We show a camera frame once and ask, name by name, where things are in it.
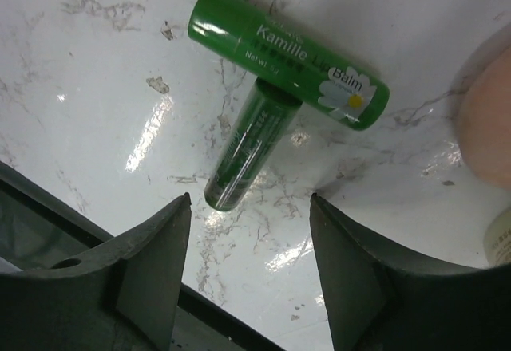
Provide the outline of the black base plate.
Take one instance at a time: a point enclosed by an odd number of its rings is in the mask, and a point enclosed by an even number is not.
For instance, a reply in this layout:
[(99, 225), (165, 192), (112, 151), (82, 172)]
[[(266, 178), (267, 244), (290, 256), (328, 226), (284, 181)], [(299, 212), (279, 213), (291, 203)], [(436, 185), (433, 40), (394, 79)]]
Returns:
[(182, 195), (112, 236), (2, 165), (2, 349), (276, 349), (182, 284), (190, 226)]

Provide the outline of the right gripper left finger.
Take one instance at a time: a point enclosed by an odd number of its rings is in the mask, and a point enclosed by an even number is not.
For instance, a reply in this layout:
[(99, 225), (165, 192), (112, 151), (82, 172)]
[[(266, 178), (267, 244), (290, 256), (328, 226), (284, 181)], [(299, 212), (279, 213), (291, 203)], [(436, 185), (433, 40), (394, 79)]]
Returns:
[(191, 226), (189, 194), (99, 246), (1, 276), (3, 350), (169, 350)]

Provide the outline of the orange powder puff front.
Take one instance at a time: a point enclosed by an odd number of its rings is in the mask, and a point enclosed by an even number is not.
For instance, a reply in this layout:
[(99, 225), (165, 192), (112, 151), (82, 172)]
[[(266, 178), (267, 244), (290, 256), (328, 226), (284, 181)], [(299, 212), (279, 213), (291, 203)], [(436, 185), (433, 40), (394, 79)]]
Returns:
[(461, 157), (479, 179), (510, 189), (510, 26), (470, 58), (455, 132)]

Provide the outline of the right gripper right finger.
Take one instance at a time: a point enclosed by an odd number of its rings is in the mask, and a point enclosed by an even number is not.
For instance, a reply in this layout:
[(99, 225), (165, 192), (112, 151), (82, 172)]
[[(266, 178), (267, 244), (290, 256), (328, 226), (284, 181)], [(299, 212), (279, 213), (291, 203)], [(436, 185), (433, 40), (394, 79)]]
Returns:
[(475, 269), (421, 254), (319, 195), (310, 227), (335, 349), (509, 349), (509, 266)]

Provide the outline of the gold round jar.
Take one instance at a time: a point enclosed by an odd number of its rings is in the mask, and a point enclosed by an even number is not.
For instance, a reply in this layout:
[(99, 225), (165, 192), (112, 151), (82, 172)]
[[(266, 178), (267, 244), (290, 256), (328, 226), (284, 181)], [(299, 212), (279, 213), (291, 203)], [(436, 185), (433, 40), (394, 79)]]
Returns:
[(491, 222), (484, 236), (484, 251), (491, 267), (510, 263), (510, 208)]

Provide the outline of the green lip balm horizontal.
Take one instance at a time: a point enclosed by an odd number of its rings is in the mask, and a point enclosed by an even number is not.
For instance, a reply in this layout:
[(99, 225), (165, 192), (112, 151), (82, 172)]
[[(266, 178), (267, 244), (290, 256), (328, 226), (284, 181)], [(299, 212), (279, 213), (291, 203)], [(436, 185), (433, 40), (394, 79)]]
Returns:
[(356, 131), (390, 99), (377, 77), (244, 0), (197, 0), (188, 36)]

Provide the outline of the green lip balm vertical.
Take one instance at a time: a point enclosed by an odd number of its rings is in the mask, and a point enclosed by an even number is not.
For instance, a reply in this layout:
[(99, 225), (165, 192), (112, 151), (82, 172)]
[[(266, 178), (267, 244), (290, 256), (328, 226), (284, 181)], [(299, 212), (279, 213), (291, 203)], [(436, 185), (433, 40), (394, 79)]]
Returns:
[(206, 203), (230, 211), (242, 200), (303, 102), (257, 78), (204, 189)]

